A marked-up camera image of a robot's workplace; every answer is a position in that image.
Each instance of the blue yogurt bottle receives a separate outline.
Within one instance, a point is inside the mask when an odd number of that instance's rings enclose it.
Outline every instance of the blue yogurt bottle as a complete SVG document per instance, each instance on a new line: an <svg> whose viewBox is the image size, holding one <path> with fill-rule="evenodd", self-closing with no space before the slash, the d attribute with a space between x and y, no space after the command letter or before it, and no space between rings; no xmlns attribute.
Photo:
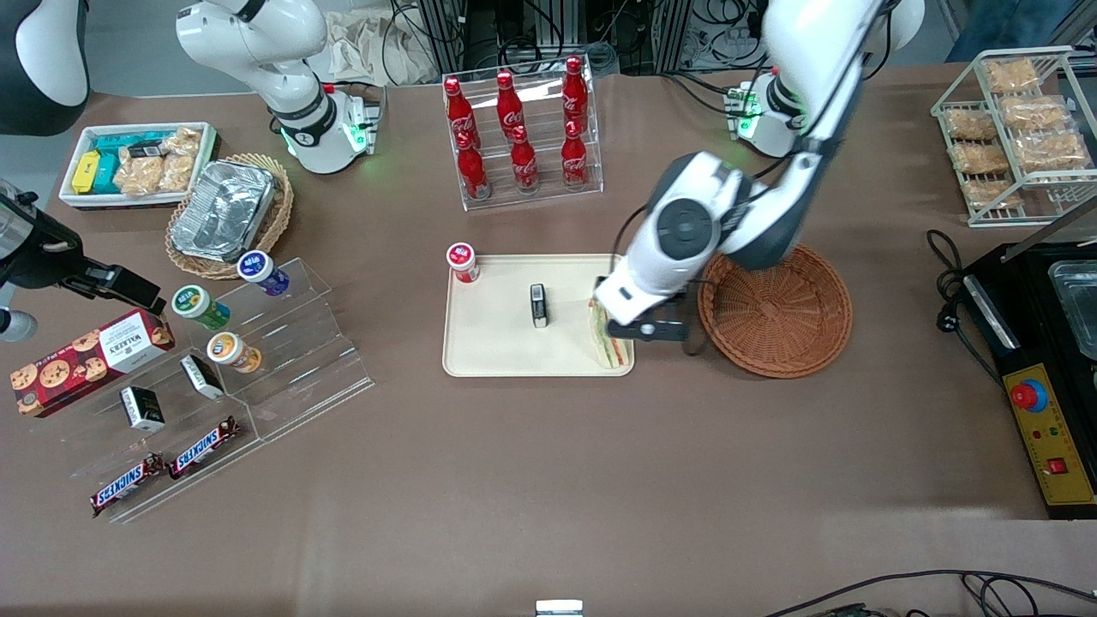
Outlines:
<svg viewBox="0 0 1097 617"><path fill-rule="evenodd" d="M249 283L263 288L267 295L282 295L290 289L290 277L274 266L274 260L262 250L249 250L236 262L236 271Z"/></svg>

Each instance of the green yogurt bottle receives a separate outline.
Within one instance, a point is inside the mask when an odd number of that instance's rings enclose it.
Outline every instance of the green yogurt bottle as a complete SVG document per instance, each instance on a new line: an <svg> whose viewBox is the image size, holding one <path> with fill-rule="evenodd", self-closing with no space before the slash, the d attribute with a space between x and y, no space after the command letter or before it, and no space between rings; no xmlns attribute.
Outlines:
<svg viewBox="0 0 1097 617"><path fill-rule="evenodd" d="M199 285L179 288L171 307L180 317L193 319L206 329L219 330L228 323L228 306L211 298L210 292Z"/></svg>

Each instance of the emergency stop button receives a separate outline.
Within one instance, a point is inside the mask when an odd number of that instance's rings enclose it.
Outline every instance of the emergency stop button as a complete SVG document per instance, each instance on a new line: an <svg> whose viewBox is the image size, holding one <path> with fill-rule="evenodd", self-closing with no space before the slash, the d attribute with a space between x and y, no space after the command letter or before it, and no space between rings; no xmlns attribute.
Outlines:
<svg viewBox="0 0 1097 617"><path fill-rule="evenodd" d="M1048 459L1048 471L1052 475L1066 473L1066 461L1063 459Z"/></svg>
<svg viewBox="0 0 1097 617"><path fill-rule="evenodd" d="M1026 379L1009 390L1009 400L1022 410L1040 413L1048 407L1048 391L1034 379Z"/></svg>

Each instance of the beige tray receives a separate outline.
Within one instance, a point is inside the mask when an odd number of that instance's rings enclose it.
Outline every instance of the beige tray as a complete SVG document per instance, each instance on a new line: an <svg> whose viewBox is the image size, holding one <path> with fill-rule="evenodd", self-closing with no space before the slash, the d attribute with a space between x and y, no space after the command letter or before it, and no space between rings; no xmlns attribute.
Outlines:
<svg viewBox="0 0 1097 617"><path fill-rule="evenodd" d="M477 256L480 276L450 273L442 368L453 377L622 377L598 363L587 302L609 255ZM545 285L548 327L533 327L530 285Z"/></svg>

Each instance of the yellow control panel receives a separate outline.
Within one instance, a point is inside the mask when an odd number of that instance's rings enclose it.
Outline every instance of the yellow control panel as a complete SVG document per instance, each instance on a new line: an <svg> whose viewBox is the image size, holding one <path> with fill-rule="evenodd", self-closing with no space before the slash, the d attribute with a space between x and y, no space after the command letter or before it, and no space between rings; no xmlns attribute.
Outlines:
<svg viewBox="0 0 1097 617"><path fill-rule="evenodd" d="M1097 503L1043 363L1002 378L1048 505Z"/></svg>

